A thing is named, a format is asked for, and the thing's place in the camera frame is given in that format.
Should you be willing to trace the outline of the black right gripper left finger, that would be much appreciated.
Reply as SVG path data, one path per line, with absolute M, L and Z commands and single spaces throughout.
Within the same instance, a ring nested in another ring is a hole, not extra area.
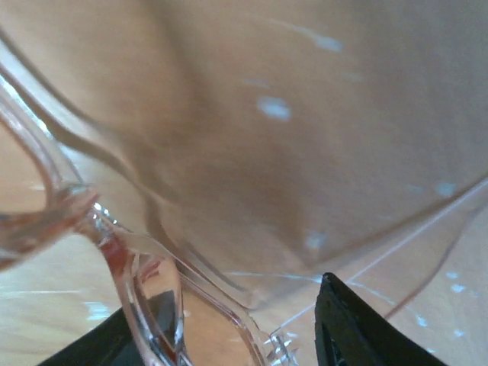
M 176 365 L 183 339 L 181 295 L 127 295 L 122 307 L 41 365 Z

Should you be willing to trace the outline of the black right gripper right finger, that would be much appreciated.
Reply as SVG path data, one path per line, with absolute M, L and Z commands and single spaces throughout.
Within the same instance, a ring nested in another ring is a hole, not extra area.
M 319 366 L 445 366 L 330 272 L 316 298 L 315 347 Z

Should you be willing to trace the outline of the orange sunglasses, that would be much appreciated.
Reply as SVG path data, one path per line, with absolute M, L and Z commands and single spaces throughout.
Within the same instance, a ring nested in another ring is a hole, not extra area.
M 29 159 L 38 169 L 47 191 L 45 207 L 29 213 L 1 213 L 1 268 L 15 265 L 24 257 L 32 255 L 35 250 L 54 243 L 66 234 L 78 234 L 92 242 L 103 255 L 108 265 L 117 295 L 123 303 L 127 295 L 142 294 L 144 299 L 160 294 L 164 291 L 176 291 L 181 295 L 182 335 L 180 347 L 174 351 L 176 365 L 198 364 L 196 354 L 188 354 L 188 343 L 185 344 L 184 330 L 184 294 L 190 295 L 190 300 L 197 301 L 198 310 L 212 310 L 217 312 L 218 319 L 224 324 L 231 325 L 238 333 L 237 342 L 245 351 L 243 361 L 249 365 L 300 365 L 297 358 L 297 346 L 292 343 L 293 338 L 284 331 L 287 323 L 278 327 L 274 332 L 266 333 L 260 330 L 254 319 L 249 315 L 242 302 L 233 299 L 229 289 L 224 289 L 218 282 L 216 272 L 204 270 L 196 265 L 196 259 L 185 258 L 184 253 L 178 252 L 182 247 L 172 248 L 173 242 L 162 226 L 153 227 L 159 231 L 156 234 L 143 235 L 124 227 L 105 207 L 100 206 L 99 195 L 84 183 L 81 175 L 73 163 L 63 153 L 61 146 L 68 146 L 81 153 L 86 148 L 95 149 L 95 158 L 108 162 L 137 189 L 142 190 L 145 199 L 150 203 L 149 213 L 153 219 L 159 212 L 155 200 L 161 197 L 155 195 L 134 175 L 134 170 L 120 157 L 111 154 L 114 143 L 109 143 L 109 149 L 97 147 L 82 139 L 77 134 L 67 130 L 64 120 L 74 118 L 82 126 L 91 124 L 81 118 L 79 114 L 56 97 L 50 89 L 36 78 L 36 74 L 22 62 L 16 54 L 10 40 L 1 30 L 1 123 L 7 132 L 20 144 Z M 34 86 L 40 91 L 30 92 L 26 84 L 15 76 L 17 70 L 13 66 L 20 66 L 20 71 L 27 72 Z M 411 236 L 404 237 L 401 244 L 422 242 L 434 238 L 434 233 L 447 235 L 447 227 L 452 231 L 451 239 L 443 239 L 445 244 L 444 261 L 461 238 L 462 230 L 479 209 L 487 204 L 487 180 L 480 181 L 463 194 L 457 196 L 449 205 L 436 214 L 430 216 L 424 226 L 418 226 Z M 441 269 L 443 262 L 438 260 L 438 267 L 429 273 L 423 282 L 419 282 L 409 295 L 414 298 L 427 286 Z M 410 300 L 405 297 L 397 303 L 389 313 L 381 315 L 387 322 L 388 318 L 403 308 Z

